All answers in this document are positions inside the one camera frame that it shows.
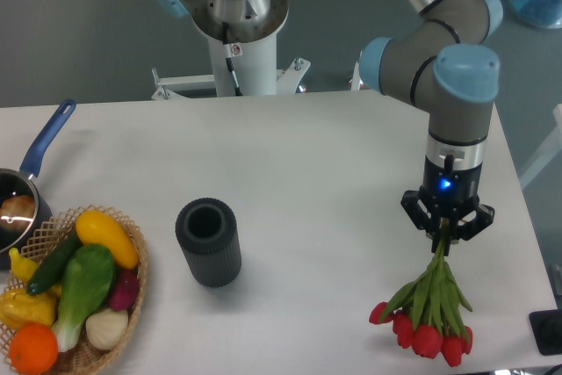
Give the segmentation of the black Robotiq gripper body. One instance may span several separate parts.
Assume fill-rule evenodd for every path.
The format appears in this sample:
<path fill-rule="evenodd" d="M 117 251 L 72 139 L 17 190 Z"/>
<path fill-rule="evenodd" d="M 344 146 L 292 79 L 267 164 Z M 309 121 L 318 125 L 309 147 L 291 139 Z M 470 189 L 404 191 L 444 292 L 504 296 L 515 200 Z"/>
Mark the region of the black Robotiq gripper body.
<path fill-rule="evenodd" d="M 437 210 L 441 218 L 460 220 L 479 206 L 480 174 L 480 165 L 446 173 L 445 168 L 425 158 L 420 200 L 431 213 Z"/>

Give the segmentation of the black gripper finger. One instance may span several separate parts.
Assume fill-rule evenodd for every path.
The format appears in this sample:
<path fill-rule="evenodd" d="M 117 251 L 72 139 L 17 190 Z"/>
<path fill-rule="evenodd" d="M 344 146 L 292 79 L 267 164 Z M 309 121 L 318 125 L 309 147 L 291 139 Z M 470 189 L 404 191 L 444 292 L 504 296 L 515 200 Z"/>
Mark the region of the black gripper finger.
<path fill-rule="evenodd" d="M 452 244 L 462 241 L 470 241 L 477 234 L 491 226 L 494 222 L 495 209 L 484 204 L 470 206 L 469 210 L 454 209 L 450 217 L 443 223 L 445 240 L 445 256 L 450 253 Z"/>
<path fill-rule="evenodd" d="M 405 191 L 400 204 L 418 230 L 431 239 L 431 251 L 437 252 L 441 241 L 441 209 L 436 198 L 425 189 Z"/>

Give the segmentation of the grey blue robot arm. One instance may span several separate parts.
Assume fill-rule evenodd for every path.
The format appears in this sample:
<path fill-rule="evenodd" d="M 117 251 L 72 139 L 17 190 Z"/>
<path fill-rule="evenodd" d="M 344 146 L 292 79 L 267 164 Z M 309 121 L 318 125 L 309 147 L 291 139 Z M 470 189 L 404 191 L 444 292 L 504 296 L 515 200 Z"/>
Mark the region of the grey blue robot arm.
<path fill-rule="evenodd" d="M 170 15 L 191 17 L 207 38 L 221 97 L 275 95 L 296 84 L 277 71 L 277 33 L 287 0 L 157 0 Z M 358 74 L 369 88 L 425 111 L 428 141 L 421 187 L 401 205 L 436 254 L 468 241 L 494 220 L 479 201 L 479 177 L 500 61 L 484 46 L 503 16 L 500 0 L 408 0 L 421 26 L 403 40 L 377 38 Z"/>

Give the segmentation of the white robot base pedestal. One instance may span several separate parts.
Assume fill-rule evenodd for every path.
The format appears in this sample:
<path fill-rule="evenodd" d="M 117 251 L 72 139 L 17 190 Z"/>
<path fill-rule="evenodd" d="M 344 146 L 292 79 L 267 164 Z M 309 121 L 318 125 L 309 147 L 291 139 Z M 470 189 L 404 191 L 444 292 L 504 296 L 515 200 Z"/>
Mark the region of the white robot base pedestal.
<path fill-rule="evenodd" d="M 179 99 L 181 91 L 213 89 L 217 97 L 301 93 L 311 62 L 295 58 L 277 66 L 277 34 L 288 18 L 288 0 L 207 0 L 189 11 L 184 0 L 158 0 L 175 18 L 188 17 L 205 37 L 212 73 L 160 78 L 154 100 Z"/>

